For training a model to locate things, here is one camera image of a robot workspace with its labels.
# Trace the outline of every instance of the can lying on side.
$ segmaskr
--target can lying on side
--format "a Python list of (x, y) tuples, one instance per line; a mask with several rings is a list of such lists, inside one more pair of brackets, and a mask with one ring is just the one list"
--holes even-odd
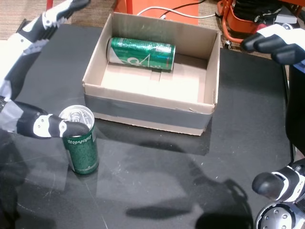
[(90, 131), (86, 135), (63, 138), (69, 165), (78, 174), (93, 172), (98, 164), (98, 153), (94, 133), (94, 116), (90, 109), (82, 105), (73, 105), (64, 109), (60, 118), (70, 122), (86, 124)]
[(107, 59), (111, 63), (172, 70), (176, 46), (136, 39), (113, 37), (108, 42)]

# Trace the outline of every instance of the black table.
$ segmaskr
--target black table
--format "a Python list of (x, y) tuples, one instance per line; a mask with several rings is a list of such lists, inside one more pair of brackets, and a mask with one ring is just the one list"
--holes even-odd
[[(63, 25), (18, 100), (54, 114), (84, 104), (100, 32)], [(222, 50), (219, 104), (201, 137), (96, 120), (100, 165), (88, 176), (68, 168), (60, 139), (1, 131), (0, 228), (247, 228), (268, 203), (253, 178), (290, 162), (282, 77), (272, 61)]]

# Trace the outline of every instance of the open cardboard box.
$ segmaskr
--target open cardboard box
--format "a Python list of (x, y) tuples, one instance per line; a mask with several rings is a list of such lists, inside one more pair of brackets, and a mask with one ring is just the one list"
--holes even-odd
[[(109, 63), (111, 37), (176, 45), (171, 72)], [(83, 87), (95, 118), (201, 135), (217, 105), (220, 34), (180, 22), (111, 14), (97, 41)]]

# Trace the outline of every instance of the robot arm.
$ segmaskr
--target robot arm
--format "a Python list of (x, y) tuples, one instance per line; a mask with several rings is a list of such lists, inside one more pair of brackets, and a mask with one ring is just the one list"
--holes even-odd
[(8, 39), (6, 52), (0, 53), (4, 61), (0, 67), (1, 129), (34, 138), (78, 136), (89, 131), (82, 123), (67, 122), (38, 107), (15, 101), (42, 48), (62, 23), (89, 3), (90, 0), (66, 0)]
[[(272, 25), (245, 39), (246, 51), (270, 53), (279, 64), (290, 65), (286, 134), (305, 153), (305, 31), (290, 25)], [(252, 183), (253, 190), (272, 201), (258, 214), (257, 229), (300, 229), (305, 222), (305, 159), (278, 171), (261, 173)]]

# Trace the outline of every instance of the white cable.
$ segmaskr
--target white cable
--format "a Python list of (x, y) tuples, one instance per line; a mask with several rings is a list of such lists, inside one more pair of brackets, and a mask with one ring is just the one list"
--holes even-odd
[(161, 6), (151, 6), (151, 7), (148, 7), (144, 10), (142, 10), (141, 12), (139, 12), (137, 15), (141, 15), (142, 13), (144, 13), (145, 11), (147, 10), (150, 10), (150, 9), (161, 9), (161, 10), (168, 10), (170, 12), (173, 12), (173, 13), (177, 13), (177, 14), (180, 14), (182, 16), (185, 16), (185, 17), (188, 17), (188, 18), (198, 18), (198, 19), (203, 19), (203, 18), (210, 18), (210, 17), (214, 17), (215, 14), (211, 14), (211, 15), (207, 15), (207, 16), (193, 16), (193, 15), (188, 15), (188, 14), (184, 14), (184, 13), (181, 13), (179, 11), (176, 11), (176, 10), (172, 10), (170, 8), (166, 8), (166, 7), (161, 7)]

